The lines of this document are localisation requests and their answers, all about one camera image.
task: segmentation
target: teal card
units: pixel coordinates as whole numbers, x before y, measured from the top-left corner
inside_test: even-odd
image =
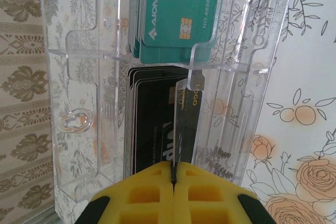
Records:
[[[217,1],[144,0],[143,43],[149,47],[191,49],[196,43],[208,42]]]

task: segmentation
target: clear acrylic card holder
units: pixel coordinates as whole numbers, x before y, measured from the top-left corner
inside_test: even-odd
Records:
[[[130,175],[124,160],[128,70],[145,67],[128,50],[121,12],[137,0],[87,0],[83,24],[48,44],[52,138],[58,188],[80,202]],[[194,45],[178,90],[202,93],[192,163],[240,184],[289,0],[218,0],[212,38]],[[43,0],[45,13],[47,0]],[[85,8],[95,15],[86,15]],[[46,38],[53,31],[46,26]],[[205,77],[201,87],[199,73]],[[175,127],[188,119],[175,115]],[[176,159],[180,160],[176,147]]]

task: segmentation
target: floral wallpaper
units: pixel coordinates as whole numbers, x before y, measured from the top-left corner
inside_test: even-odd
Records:
[[[0,223],[54,204],[48,76],[40,0],[0,0]]]

